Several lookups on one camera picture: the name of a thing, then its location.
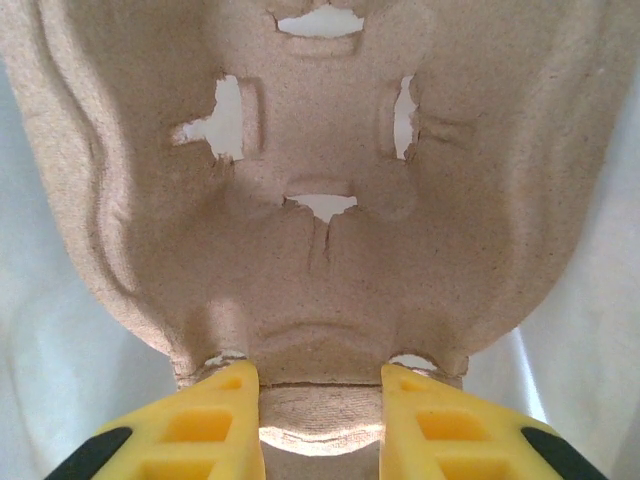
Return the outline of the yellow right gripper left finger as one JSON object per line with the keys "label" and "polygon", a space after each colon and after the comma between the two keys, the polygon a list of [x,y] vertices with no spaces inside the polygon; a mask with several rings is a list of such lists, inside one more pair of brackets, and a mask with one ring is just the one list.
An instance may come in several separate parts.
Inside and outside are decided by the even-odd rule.
{"label": "yellow right gripper left finger", "polygon": [[264,480],[247,360],[101,427],[49,480]]}

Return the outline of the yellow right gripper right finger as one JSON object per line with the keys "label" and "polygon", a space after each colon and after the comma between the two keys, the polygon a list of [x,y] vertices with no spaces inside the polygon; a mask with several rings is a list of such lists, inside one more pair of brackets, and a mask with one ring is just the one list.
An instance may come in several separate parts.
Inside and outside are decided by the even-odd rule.
{"label": "yellow right gripper right finger", "polygon": [[399,365],[381,380],[380,480],[600,480],[543,422]]}

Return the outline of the brown pulp cup carrier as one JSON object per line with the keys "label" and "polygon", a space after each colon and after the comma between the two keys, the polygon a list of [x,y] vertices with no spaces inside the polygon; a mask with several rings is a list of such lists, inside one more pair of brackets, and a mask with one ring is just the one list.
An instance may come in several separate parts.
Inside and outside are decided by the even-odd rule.
{"label": "brown pulp cup carrier", "polygon": [[0,0],[66,251],[266,480],[378,480],[381,369],[459,388],[572,256],[640,0]]}

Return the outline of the flower-print paper gift bag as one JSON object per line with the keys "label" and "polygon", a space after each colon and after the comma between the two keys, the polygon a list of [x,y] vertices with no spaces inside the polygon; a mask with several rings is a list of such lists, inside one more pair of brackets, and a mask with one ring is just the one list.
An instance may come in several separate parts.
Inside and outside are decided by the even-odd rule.
{"label": "flower-print paper gift bag", "polygon": [[[390,364],[435,378],[414,354]],[[565,270],[460,387],[550,423],[606,480],[640,480],[640,48]],[[0,54],[0,480],[41,480],[101,424],[179,390],[77,273]]]}

